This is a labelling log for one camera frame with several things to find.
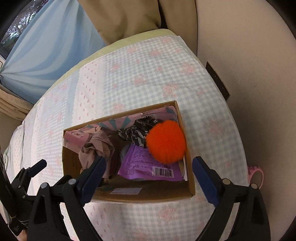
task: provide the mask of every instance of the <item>barcode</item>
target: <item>barcode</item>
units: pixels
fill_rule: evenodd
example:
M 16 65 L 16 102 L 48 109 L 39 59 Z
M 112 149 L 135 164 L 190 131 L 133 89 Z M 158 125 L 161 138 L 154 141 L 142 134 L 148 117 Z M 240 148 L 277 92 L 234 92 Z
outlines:
M 152 176 L 174 178 L 174 172 L 167 168 L 152 167 Z

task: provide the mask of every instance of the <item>purple package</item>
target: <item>purple package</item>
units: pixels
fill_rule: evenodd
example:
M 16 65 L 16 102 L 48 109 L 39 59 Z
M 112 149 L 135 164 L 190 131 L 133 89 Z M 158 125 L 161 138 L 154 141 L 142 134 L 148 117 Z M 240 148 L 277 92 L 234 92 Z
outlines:
M 129 180 L 144 179 L 173 182 L 183 180 L 178 162 L 164 165 L 156 161 L 147 148 L 134 144 L 131 144 L 124 157 L 118 175 Z

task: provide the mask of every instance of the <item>cardboard box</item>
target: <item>cardboard box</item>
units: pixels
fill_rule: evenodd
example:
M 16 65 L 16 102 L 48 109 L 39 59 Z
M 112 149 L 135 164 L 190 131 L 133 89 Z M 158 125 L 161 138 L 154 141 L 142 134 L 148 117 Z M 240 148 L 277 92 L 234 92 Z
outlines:
M 161 104 L 155 104 L 151 106 L 146 106 L 143 108 L 138 108 L 123 113 L 103 117 L 100 119 L 92 120 L 71 128 L 65 129 L 66 131 L 77 130 L 83 128 L 87 125 L 100 123 L 108 121 L 111 119 L 121 118 L 127 115 L 144 113 L 146 111 L 166 107 L 174 106 L 177 112 L 177 118 L 181 130 L 184 132 L 184 125 L 182 122 L 181 114 L 179 107 L 176 101 L 165 102 Z M 108 202 L 132 202 L 132 203 L 143 203 L 143 202 L 164 202 L 172 201 L 183 198 L 189 198 L 195 195 L 195 183 L 194 183 L 194 174 L 192 171 L 192 162 L 188 147 L 185 152 L 185 160 L 187 166 L 187 175 L 188 181 L 179 181 L 179 182 L 169 182 L 169 181 L 132 181 L 127 180 L 119 175 L 115 176 L 113 179 L 108 180 L 108 184 L 98 188 L 93 196 L 93 201 L 108 201 Z M 62 150 L 62 161 L 63 161 L 63 170 L 64 175 L 71 175 L 73 178 L 77 178 L 80 173 L 81 164 L 78 158 L 78 154 L 75 152 L 63 147 Z M 116 188 L 142 188 L 137 195 L 118 195 L 110 194 Z

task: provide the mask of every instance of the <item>orange fur ball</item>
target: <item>orange fur ball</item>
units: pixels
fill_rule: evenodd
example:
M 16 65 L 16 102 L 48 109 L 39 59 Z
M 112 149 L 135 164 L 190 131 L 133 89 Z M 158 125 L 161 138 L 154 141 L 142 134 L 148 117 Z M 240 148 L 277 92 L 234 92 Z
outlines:
M 163 164 L 183 159 L 186 149 L 184 134 L 172 120 L 154 126 L 146 136 L 146 145 L 152 156 Z

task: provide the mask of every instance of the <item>bedsheet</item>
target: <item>bedsheet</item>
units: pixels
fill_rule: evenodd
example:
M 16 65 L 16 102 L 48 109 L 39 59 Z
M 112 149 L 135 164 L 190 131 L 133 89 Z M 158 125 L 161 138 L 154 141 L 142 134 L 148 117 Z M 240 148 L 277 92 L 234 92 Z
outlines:
M 171 32 L 141 40 L 78 64 L 49 89 L 15 131 L 4 153 L 10 180 L 20 167 L 40 159 L 47 168 L 32 179 L 29 194 L 42 182 L 63 176 L 65 128 L 126 110 L 176 100 L 191 157 L 201 155 L 222 178 L 247 184 L 241 139 L 227 104 L 202 64 Z M 78 240 L 64 205 L 69 235 Z M 103 240 L 195 240 L 214 210 L 196 183 L 196 195 L 152 204 L 91 202 L 85 211 Z M 234 207 L 222 239 L 234 222 Z

